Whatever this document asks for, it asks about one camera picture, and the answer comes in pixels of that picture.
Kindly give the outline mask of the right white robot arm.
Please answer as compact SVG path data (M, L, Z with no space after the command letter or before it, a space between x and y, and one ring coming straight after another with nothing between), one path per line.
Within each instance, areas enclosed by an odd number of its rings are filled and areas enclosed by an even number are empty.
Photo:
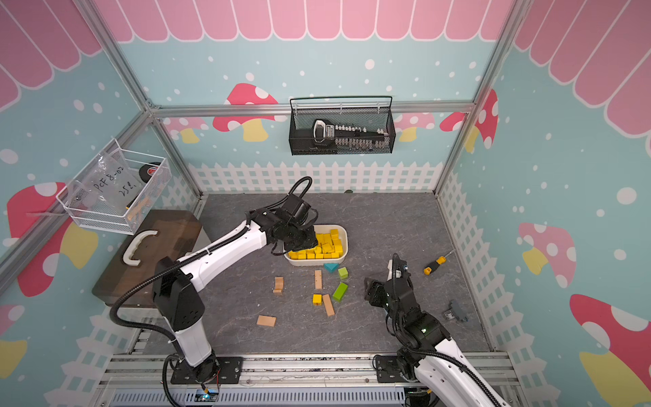
M398 340L393 363L376 355L376 373L405 380L406 406L506 406L507 401L467 360L442 322L425 312L415 298L405 260L393 254L388 277L364 280L364 299L386 312L385 327Z

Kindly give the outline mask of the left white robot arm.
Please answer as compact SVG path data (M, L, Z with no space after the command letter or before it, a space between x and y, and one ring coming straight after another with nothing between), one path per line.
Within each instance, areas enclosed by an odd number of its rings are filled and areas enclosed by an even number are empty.
M205 248L178 260L161 259L153 276L115 301L110 320L167 337L176 351L165 358L163 369L184 369L191 381L206 388L219 377L221 368L203 326L205 305L200 292L230 266L265 247L274 256L313 249L318 244L315 222L319 213L304 199L312 184L312 177L304 176L279 201L250 210L241 224ZM167 327L120 317L127 300L147 287L153 289L154 305Z

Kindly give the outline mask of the wooden arch block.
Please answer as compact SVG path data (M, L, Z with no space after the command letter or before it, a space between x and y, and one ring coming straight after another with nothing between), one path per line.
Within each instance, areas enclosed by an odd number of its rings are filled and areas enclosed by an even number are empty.
M282 294L284 290L284 278L282 276L277 276L275 278L275 286L273 289L274 294Z

